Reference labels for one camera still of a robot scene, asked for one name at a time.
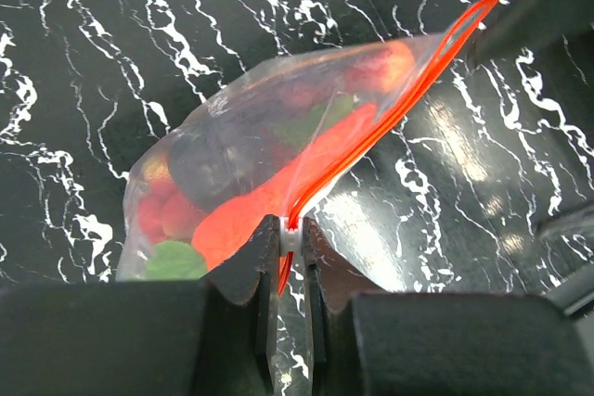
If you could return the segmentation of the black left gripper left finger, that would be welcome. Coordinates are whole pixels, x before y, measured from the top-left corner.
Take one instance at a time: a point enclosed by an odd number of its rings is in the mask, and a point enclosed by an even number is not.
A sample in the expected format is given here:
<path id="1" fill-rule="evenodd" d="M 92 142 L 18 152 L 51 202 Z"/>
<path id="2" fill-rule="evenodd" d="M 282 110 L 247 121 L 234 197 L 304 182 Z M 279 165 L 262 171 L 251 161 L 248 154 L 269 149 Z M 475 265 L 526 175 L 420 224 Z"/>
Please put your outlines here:
<path id="1" fill-rule="evenodd" d="M 266 216 L 249 241 L 207 275 L 201 387 L 275 385 L 278 272 L 278 218 Z"/>

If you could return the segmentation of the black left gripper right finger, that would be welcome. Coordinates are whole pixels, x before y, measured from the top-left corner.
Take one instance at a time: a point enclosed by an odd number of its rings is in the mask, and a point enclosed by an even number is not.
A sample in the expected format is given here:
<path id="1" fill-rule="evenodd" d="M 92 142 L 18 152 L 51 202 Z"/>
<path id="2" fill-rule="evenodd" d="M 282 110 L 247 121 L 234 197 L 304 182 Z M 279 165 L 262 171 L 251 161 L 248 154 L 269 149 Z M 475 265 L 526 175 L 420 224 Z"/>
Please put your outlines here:
<path id="1" fill-rule="evenodd" d="M 303 260 L 308 350 L 314 364 L 328 360 L 328 321 L 340 314 L 349 299 L 367 288 L 367 278 L 329 242 L 317 221 L 303 219 Z"/>

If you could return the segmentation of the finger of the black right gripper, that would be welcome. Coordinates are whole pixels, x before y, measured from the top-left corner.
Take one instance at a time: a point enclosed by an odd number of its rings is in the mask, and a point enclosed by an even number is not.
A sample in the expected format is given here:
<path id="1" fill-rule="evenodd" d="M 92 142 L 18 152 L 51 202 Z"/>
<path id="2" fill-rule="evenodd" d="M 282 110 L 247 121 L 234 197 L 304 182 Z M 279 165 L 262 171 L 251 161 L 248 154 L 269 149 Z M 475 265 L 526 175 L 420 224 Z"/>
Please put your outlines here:
<path id="1" fill-rule="evenodd" d="M 470 66 L 540 49 L 593 26 L 593 0 L 512 0 L 466 51 Z"/>
<path id="2" fill-rule="evenodd" d="M 570 210 L 548 217 L 536 227 L 535 238 L 552 239 L 558 236 L 592 236 L 593 204 L 584 203 Z"/>

